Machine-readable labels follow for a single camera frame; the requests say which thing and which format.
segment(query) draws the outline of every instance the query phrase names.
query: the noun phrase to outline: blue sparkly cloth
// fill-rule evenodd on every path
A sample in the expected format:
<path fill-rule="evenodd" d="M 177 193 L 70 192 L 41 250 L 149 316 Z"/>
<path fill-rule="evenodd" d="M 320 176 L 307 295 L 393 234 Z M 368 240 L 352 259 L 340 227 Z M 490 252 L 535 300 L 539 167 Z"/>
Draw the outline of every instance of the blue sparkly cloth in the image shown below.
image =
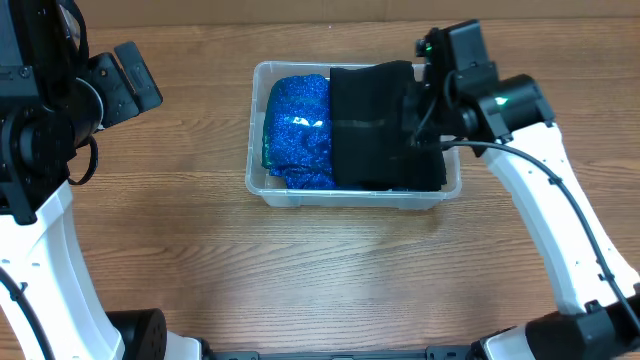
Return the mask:
<path fill-rule="evenodd" d="M 262 136 L 262 166 L 289 189 L 334 189 L 329 81 L 293 76 L 271 89 Z"/>

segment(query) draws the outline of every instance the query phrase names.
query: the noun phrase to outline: wooden table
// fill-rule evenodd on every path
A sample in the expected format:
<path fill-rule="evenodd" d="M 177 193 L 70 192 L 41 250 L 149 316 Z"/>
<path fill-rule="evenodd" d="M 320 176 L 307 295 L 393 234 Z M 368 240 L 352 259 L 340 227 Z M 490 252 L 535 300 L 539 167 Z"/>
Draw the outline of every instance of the wooden table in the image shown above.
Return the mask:
<path fill-rule="evenodd" d="M 449 24 L 90 31 L 93 54 L 135 40 L 165 98 L 97 136 L 100 169 L 75 189 L 105 309 L 158 307 L 174 332 L 265 353 L 466 344 L 554 311 L 510 196 L 469 150 L 460 198 L 426 212 L 276 209 L 245 188 L 258 63 L 413 60 L 414 40 Z M 503 77 L 541 84 L 600 220 L 640 268 L 640 21 L 483 28 Z M 0 318 L 0 358 L 22 358 Z"/>

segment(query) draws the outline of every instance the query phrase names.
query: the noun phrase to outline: black cloth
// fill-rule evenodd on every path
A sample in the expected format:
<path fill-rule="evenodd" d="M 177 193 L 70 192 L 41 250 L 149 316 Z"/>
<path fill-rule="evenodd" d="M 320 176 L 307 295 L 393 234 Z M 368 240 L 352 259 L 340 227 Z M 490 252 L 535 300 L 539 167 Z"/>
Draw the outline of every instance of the black cloth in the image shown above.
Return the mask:
<path fill-rule="evenodd" d="M 419 86 L 410 62 L 332 68 L 329 86 L 336 185 L 439 191 L 446 184 L 442 152 L 409 146 L 412 132 L 402 130 L 403 96 Z"/>

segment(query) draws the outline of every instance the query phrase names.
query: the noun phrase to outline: clear plastic bin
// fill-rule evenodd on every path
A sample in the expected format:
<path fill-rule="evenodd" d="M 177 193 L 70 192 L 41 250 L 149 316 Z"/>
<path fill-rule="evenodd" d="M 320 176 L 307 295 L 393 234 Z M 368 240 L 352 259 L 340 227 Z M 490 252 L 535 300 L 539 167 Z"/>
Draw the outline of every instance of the clear plastic bin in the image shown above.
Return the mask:
<path fill-rule="evenodd" d="M 329 69 L 332 67 L 359 69 L 368 66 L 372 65 L 266 61 L 256 67 L 253 76 L 249 153 L 245 178 L 250 192 L 261 196 L 267 204 L 275 207 L 375 206 L 412 210 L 426 210 L 460 194 L 462 180 L 460 179 L 460 157 L 456 148 L 444 152 L 447 185 L 443 186 L 439 192 L 294 190 L 287 189 L 283 178 L 269 176 L 269 170 L 262 167 L 262 130 L 267 102 L 276 81 L 289 76 L 309 74 L 321 74 L 328 79 Z M 421 79 L 424 65 L 414 65 L 413 68 L 416 79 Z"/>

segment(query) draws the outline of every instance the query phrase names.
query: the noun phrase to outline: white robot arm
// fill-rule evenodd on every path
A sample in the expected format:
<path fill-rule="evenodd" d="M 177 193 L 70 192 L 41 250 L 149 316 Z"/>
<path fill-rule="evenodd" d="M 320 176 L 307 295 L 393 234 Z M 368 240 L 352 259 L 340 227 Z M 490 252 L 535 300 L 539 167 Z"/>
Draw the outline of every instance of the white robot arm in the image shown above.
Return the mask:
<path fill-rule="evenodd" d="M 58 16 L 59 6 L 81 28 L 78 52 L 69 56 L 64 54 L 73 39 L 58 37 L 69 33 Z M 15 16 L 20 21 L 14 24 Z M 18 41 L 15 34 L 20 31 L 28 34 L 26 40 Z M 67 162 L 77 148 L 91 147 L 92 166 L 79 181 L 86 182 L 97 165 L 92 134 L 162 103 L 135 45 L 116 48 L 124 69 L 111 54 L 89 59 L 84 22 L 72 0 L 0 0 L 0 32 L 7 44 L 0 52 L 0 73 L 9 74 L 0 77 L 0 280 L 4 285 L 0 305 L 27 358 L 242 358 L 215 354 L 202 340 L 168 332 L 157 309 L 105 313 L 82 258 L 71 206 L 69 183 L 74 182 L 68 180 Z M 38 56 L 27 56 L 34 53 Z M 600 359 L 637 347 L 640 326 L 635 313 L 640 311 L 640 298 L 635 286 L 640 278 L 612 245 L 578 185 L 553 113 L 537 84 L 527 76 L 499 81 L 479 25 L 473 21 L 432 30 L 418 42 L 418 55 L 428 58 L 424 83 L 429 84 L 419 96 L 434 99 L 437 106 L 432 106 L 436 120 L 430 119 L 431 111 L 426 112 L 417 132 L 429 123 L 442 134 L 476 142 L 437 145 L 473 145 L 511 192 L 544 258 L 559 309 L 557 314 L 479 340 L 465 348 L 465 357 L 582 359 L 591 354 L 590 358 Z M 62 92 L 61 83 L 65 84 Z M 414 139 L 422 146 L 419 136 Z M 527 153 L 530 159 L 501 151 L 505 148 Z M 541 170 L 536 160 L 562 179 L 575 198 L 575 208 L 561 191 L 560 180 Z M 582 213 L 584 222 L 578 216 Z M 593 232 L 593 241 L 586 228 Z M 597 257 L 594 250 L 602 256 Z M 607 264 L 615 277 L 604 271 Z M 435 359 L 431 357 L 435 350 L 428 348 L 417 358 Z M 253 354 L 247 359 L 258 360 Z M 406 353 L 389 352 L 370 356 L 408 358 Z"/>

